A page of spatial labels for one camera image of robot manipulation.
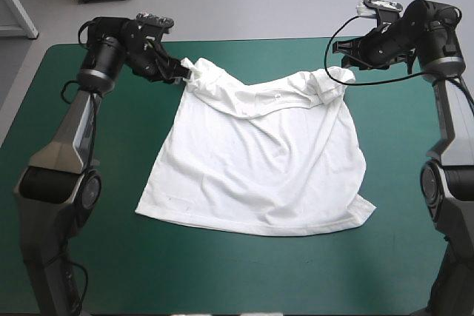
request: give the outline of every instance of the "white t-shirt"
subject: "white t-shirt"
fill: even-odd
[[[293,236],[362,225],[365,160],[324,70],[245,85],[206,59],[192,70],[136,212],[206,229]],[[341,81],[350,70],[329,69]]]

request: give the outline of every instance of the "shirt hem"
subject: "shirt hem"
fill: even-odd
[[[248,235],[261,236],[308,236],[324,233],[337,232],[344,229],[353,229],[361,226],[372,215],[375,210],[369,201],[357,195],[348,206],[352,215],[341,221],[324,223],[313,226],[272,226],[264,224],[242,223],[220,218],[191,215],[161,206],[154,206],[143,201],[138,203],[135,210],[137,214],[156,218],[158,220],[177,223],[179,225],[198,227],[203,229],[215,229],[226,232],[238,232]]]

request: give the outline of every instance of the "green table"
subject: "green table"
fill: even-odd
[[[172,56],[205,57],[247,84],[322,66],[325,38],[166,43]],[[85,55],[51,47],[0,149],[0,312],[36,312],[21,262],[12,188],[67,105],[62,84]],[[333,56],[337,64],[339,56]],[[359,81],[403,75],[356,73]],[[87,266],[92,313],[406,314],[425,306],[445,244],[430,221],[418,174],[438,140],[434,95],[420,78],[349,88],[346,102],[367,159],[361,194],[378,208],[358,229],[265,238],[177,226],[134,213],[183,86],[151,84],[124,69],[99,115],[104,188],[71,241]],[[79,287],[81,273],[78,272]]]

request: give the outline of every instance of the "black robotic arm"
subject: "black robotic arm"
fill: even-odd
[[[15,188],[20,215],[20,246],[42,315],[87,315],[82,311],[67,242],[90,216],[101,191],[93,160],[96,116],[124,64],[149,81],[173,83],[190,74],[161,45],[173,20],[150,14],[136,19],[95,18],[87,31],[87,54],[79,90],[53,140],[30,159]]]
[[[427,308],[414,315],[470,316],[474,309],[474,101],[461,77],[466,66],[455,28],[461,11],[452,5],[415,0],[401,7],[363,0],[378,26],[366,36],[337,41],[345,67],[385,70],[416,57],[435,90],[440,141],[428,152],[421,188],[447,251]]]

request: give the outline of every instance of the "metal frame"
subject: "metal frame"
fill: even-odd
[[[37,38],[38,30],[19,0],[4,0],[19,25],[0,25],[0,37],[26,36]]]

